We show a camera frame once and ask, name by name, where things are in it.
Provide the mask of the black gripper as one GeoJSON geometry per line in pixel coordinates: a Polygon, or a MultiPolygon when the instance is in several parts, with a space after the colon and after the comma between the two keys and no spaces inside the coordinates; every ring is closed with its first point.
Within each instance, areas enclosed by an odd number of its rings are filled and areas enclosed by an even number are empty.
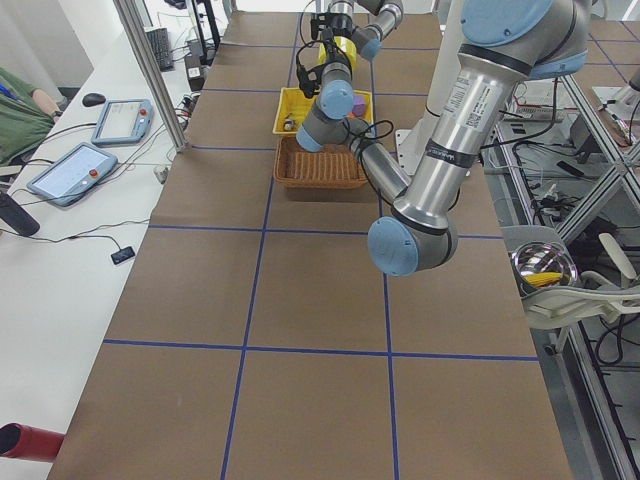
{"type": "Polygon", "coordinates": [[[352,18],[344,13],[327,13],[327,26],[334,36],[350,36],[354,29],[352,18]]]}
{"type": "Polygon", "coordinates": [[[336,44],[324,44],[325,49],[325,64],[341,63],[349,66],[350,60],[348,55],[336,44]]]}

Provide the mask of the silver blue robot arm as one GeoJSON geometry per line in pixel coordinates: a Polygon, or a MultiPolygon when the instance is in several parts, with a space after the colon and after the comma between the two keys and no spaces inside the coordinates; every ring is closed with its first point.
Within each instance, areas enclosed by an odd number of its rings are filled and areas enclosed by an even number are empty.
{"type": "Polygon", "coordinates": [[[353,89],[343,67],[329,67],[315,104],[296,134],[300,147],[347,146],[390,204],[375,221],[368,250],[379,270],[407,276],[446,263],[457,247],[449,208],[518,83],[577,72],[587,56],[589,1],[466,1],[450,16],[459,30],[460,70],[417,170],[406,174],[365,120],[349,117],[353,89]]]}
{"type": "Polygon", "coordinates": [[[326,14],[333,33],[351,40],[357,54],[372,61],[380,52],[383,41],[401,24],[404,5],[401,0],[331,1],[326,14]],[[354,23],[355,3],[374,16],[369,24],[358,26],[354,23]]]}

